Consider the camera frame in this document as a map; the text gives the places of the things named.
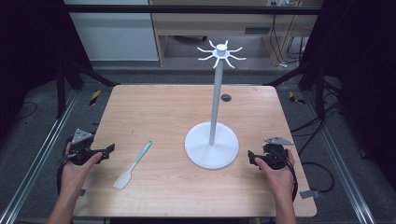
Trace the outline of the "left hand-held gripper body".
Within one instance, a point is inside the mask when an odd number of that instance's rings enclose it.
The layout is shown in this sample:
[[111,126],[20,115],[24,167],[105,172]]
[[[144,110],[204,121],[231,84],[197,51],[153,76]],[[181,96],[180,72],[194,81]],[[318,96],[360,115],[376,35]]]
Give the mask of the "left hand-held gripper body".
[[106,151],[105,149],[91,149],[93,139],[93,133],[76,129],[75,133],[71,137],[71,146],[66,158],[76,165],[82,165],[96,153]]

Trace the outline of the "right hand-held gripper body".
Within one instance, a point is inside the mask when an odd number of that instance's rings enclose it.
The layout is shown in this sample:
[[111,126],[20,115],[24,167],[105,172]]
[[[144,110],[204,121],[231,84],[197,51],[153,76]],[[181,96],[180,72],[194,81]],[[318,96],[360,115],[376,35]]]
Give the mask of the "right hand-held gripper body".
[[285,146],[293,146],[294,143],[283,137],[275,136],[265,138],[262,146],[263,154],[258,155],[273,170],[280,170],[289,165],[289,155]]

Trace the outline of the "person's right hand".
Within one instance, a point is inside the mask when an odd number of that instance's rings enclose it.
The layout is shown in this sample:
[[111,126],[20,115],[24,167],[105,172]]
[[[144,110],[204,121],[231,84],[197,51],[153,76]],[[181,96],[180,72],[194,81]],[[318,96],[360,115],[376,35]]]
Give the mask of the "person's right hand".
[[273,170],[265,161],[260,158],[256,158],[255,162],[259,165],[266,176],[269,188],[274,195],[275,201],[277,203],[291,203],[294,183],[291,170],[287,166],[279,170]]

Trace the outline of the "person's left hand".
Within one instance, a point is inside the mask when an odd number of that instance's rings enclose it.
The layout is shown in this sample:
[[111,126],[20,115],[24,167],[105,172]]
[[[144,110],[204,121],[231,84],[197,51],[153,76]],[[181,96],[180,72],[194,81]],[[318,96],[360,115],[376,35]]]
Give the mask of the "person's left hand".
[[61,175],[61,194],[79,195],[79,192],[90,172],[91,168],[99,162],[103,153],[95,153],[82,165],[75,165],[73,162],[68,161],[63,168]]

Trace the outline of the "white hook stand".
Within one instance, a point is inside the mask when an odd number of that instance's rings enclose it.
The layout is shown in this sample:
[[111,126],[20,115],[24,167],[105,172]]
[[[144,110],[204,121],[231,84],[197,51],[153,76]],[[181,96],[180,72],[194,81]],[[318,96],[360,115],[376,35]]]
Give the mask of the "white hook stand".
[[212,100],[211,120],[201,122],[193,126],[186,134],[184,148],[189,159],[197,166],[206,170],[218,170],[230,165],[238,155],[239,141],[235,132],[225,124],[218,122],[220,91],[224,64],[231,68],[229,58],[243,61],[243,58],[233,56],[234,52],[242,49],[229,49],[229,41],[214,45],[211,40],[209,44],[212,49],[201,49],[201,52],[209,53],[209,56],[200,58],[207,61],[215,58],[213,68],[215,69],[214,90]]

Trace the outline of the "yellow black striped tape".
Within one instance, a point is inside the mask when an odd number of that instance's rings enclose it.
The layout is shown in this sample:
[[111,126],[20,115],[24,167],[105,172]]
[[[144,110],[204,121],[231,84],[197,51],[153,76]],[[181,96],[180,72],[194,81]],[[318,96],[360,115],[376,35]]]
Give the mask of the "yellow black striped tape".
[[101,93],[100,90],[94,91],[94,93],[92,94],[92,98],[91,98],[91,100],[89,102],[89,105],[95,105],[100,93]]
[[291,102],[294,102],[294,103],[296,103],[296,104],[305,105],[305,100],[297,99],[297,98],[294,96],[294,93],[293,93],[292,91],[289,91],[289,99],[290,99]]

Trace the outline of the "white cabinet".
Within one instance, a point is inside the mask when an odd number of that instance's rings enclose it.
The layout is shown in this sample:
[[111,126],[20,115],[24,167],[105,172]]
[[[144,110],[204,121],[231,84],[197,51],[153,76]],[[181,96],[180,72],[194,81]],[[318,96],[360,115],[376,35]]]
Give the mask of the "white cabinet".
[[93,62],[158,61],[149,13],[76,13],[70,17]]

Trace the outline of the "dark curtain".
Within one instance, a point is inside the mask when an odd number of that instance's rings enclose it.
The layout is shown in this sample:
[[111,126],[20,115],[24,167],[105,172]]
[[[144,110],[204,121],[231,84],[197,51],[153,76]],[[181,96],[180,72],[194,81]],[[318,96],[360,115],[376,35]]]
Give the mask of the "dark curtain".
[[0,138],[62,58],[91,66],[64,0],[0,0]]
[[341,81],[362,149],[396,188],[396,0],[323,0],[304,60]]

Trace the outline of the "wooden background desk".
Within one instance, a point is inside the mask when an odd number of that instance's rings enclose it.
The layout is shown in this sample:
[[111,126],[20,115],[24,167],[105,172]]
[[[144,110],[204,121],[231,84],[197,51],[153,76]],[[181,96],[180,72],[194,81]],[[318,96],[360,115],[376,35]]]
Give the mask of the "wooden background desk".
[[[148,0],[152,6],[223,7],[321,7],[324,0]],[[158,45],[164,53],[163,39],[172,35],[259,35],[272,64],[285,63],[287,46],[294,36],[308,37],[316,23],[315,15],[254,14],[164,14],[152,15]]]

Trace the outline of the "aluminium floor rail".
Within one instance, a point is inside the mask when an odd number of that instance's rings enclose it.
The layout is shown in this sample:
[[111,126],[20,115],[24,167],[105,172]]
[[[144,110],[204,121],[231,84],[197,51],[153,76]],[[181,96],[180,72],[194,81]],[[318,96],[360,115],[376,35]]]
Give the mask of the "aluminium floor rail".
[[340,109],[340,104],[336,99],[334,92],[324,93],[324,95],[316,99],[316,96],[312,92],[304,92],[303,96],[306,99],[307,105],[311,109],[314,117],[318,116],[316,105],[319,103],[324,104],[324,118],[321,121],[321,125],[318,126],[318,132],[321,135],[321,139],[324,143],[324,148],[327,150],[330,161],[338,175],[340,183],[342,184],[344,191],[349,199],[349,202],[360,222],[360,224],[376,224],[375,218],[361,194],[361,190],[358,187],[352,173],[347,167],[347,162],[342,158],[342,155],[334,142],[330,131],[326,127],[326,118],[334,113],[335,110]]
[[35,159],[33,160],[31,166],[26,172],[23,180],[19,184],[19,187],[17,188],[12,199],[7,204],[6,209],[3,211],[2,215],[0,216],[0,224],[14,223],[39,173],[41,172],[42,167],[45,164],[48,155],[52,151],[52,148],[56,140],[58,139],[59,133],[61,132],[64,124],[66,123],[69,117],[70,111],[72,110],[75,101],[78,98],[78,95],[79,95],[79,91],[71,91],[66,101],[65,110],[61,113],[60,117],[54,121],[48,135],[46,136],[45,141],[43,142],[41,148],[38,150]]

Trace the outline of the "black metal frame strut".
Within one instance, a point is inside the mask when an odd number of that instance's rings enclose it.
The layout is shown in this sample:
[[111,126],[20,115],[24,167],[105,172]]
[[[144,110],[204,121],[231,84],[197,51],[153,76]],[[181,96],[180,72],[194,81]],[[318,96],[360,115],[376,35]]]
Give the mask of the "black metal frame strut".
[[268,86],[276,87],[281,83],[302,75],[302,78],[298,84],[298,87],[302,91],[309,90],[313,85],[316,85],[315,94],[315,111],[320,119],[325,119],[325,108],[324,108],[324,70],[322,69],[320,62],[316,60],[308,61],[300,64],[297,68],[291,70],[286,75],[275,79],[268,83]]
[[64,82],[67,81],[73,90],[81,90],[84,86],[84,81],[80,75],[87,75],[108,87],[115,87],[118,85],[117,82],[111,81],[97,74],[92,68],[84,66],[81,63],[67,60],[60,61],[56,68],[56,86],[58,96],[57,118],[60,118],[66,110]]

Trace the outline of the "black horizontal frame bar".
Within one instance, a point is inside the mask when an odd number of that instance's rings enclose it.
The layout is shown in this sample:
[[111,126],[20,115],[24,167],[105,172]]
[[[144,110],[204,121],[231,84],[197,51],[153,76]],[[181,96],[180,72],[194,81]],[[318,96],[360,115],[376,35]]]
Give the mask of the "black horizontal frame bar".
[[223,7],[223,6],[142,6],[142,5],[65,5],[68,12],[82,13],[164,13],[164,14],[264,14],[319,15],[321,7]]

